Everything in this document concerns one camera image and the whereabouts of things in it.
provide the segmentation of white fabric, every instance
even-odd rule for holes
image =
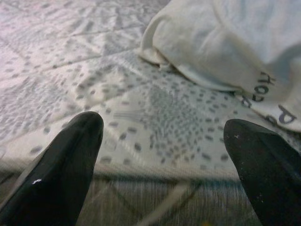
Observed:
[[[301,131],[300,11],[296,0],[172,0],[139,54],[207,88],[236,91],[243,105]]]

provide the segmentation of patterned mattress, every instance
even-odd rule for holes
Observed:
[[[230,93],[137,56],[147,24],[167,3],[0,1],[1,172],[22,171],[82,111],[104,119],[95,175],[110,180],[236,183],[223,143],[231,118],[268,127],[301,150],[298,134],[273,127]]]

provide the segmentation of white cloth bag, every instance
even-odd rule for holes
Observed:
[[[172,0],[139,55],[301,131],[301,0]]]

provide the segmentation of mattress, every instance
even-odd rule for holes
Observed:
[[[273,126],[231,93],[205,89],[137,56],[147,24],[167,3],[0,1],[0,172],[24,170],[83,111],[104,120],[95,165],[104,182],[239,183],[223,143],[223,126],[232,118],[274,130],[301,151],[299,134]],[[142,187],[137,191],[146,192]]]

